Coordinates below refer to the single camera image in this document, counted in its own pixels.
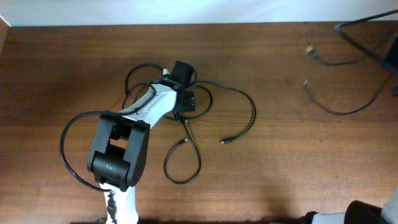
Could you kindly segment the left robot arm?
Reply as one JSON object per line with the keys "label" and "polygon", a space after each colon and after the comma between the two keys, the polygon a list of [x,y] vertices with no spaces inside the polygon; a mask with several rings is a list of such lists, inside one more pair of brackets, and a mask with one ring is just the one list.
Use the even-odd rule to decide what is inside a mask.
{"label": "left robot arm", "polygon": [[104,193],[105,223],[137,223],[135,186],[146,166],[150,130],[169,112],[193,111],[195,98],[188,87],[195,69],[176,61],[172,71],[144,83],[147,92],[118,113],[100,115],[87,169]]}

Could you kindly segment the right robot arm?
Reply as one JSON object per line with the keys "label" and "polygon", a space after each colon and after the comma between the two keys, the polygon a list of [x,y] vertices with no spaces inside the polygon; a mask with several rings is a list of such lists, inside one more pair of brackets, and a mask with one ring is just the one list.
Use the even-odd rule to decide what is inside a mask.
{"label": "right robot arm", "polygon": [[[397,34],[387,37],[387,50],[379,57],[345,34],[341,35],[350,44],[364,52],[365,56],[373,58],[383,68],[397,75]],[[383,207],[371,205],[359,200],[352,201],[345,211],[339,213],[308,212],[302,217],[302,223],[307,224],[395,224],[397,223],[397,191],[395,191]]]}

